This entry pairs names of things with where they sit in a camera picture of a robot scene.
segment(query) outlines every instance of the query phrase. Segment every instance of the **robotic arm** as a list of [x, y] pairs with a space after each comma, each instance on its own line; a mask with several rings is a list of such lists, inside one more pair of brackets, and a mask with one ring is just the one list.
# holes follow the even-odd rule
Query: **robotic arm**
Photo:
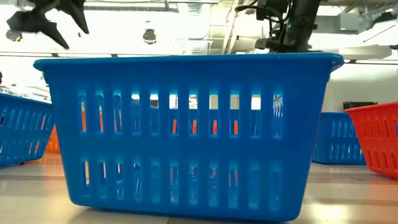
[[[19, 32], [42, 32], [65, 49], [68, 44], [50, 22], [45, 13], [57, 9], [72, 16], [82, 31], [88, 34], [84, 15], [85, 0], [28, 0], [35, 4], [31, 11], [18, 11], [7, 23], [11, 30]], [[269, 37], [256, 42], [257, 49], [269, 49], [273, 53], [308, 52], [308, 40], [317, 28], [315, 17], [321, 0], [254, 0], [247, 6], [238, 6], [235, 11], [255, 9], [257, 20], [269, 21]]]

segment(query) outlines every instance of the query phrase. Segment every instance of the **red plastic basket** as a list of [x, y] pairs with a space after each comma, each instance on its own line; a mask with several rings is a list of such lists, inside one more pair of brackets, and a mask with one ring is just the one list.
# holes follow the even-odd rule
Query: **red plastic basket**
[[346, 112], [353, 120], [369, 169], [398, 179], [398, 102]]

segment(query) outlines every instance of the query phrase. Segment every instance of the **white wall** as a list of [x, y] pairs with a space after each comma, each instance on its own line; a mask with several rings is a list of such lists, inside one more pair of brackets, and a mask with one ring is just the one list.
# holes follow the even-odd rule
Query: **white wall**
[[343, 111], [344, 101], [398, 101], [398, 65], [346, 64], [331, 74], [322, 111]]

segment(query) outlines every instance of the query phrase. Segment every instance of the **blue plastic basket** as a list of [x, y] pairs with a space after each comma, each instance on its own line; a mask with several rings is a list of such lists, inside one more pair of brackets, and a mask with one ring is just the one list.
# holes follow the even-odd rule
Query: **blue plastic basket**
[[[34, 66], [50, 86], [73, 203], [284, 221], [300, 212], [326, 83], [342, 64], [339, 55], [313, 53], [51, 59]], [[151, 95], [158, 95], [158, 109], [151, 109]], [[169, 109], [169, 95], [178, 95], [177, 110]], [[190, 95], [197, 110], [188, 107]], [[217, 110], [209, 109], [210, 95], [218, 95]], [[231, 95], [239, 95], [239, 110], [230, 110]], [[258, 112], [253, 95], [261, 96]], [[238, 133], [231, 131], [235, 119]]]
[[365, 165], [361, 146], [348, 113], [322, 113], [313, 162]]
[[50, 104], [0, 94], [0, 167], [40, 159], [53, 126]]

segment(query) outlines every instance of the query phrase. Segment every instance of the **table surface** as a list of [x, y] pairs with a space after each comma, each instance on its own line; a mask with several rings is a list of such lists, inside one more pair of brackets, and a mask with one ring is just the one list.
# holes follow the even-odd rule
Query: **table surface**
[[[0, 202], [0, 223], [4, 224], [226, 223], [102, 212], [74, 205], [57, 154], [0, 169]], [[372, 174], [365, 166], [312, 164], [301, 214], [289, 223], [397, 224], [398, 180]]]

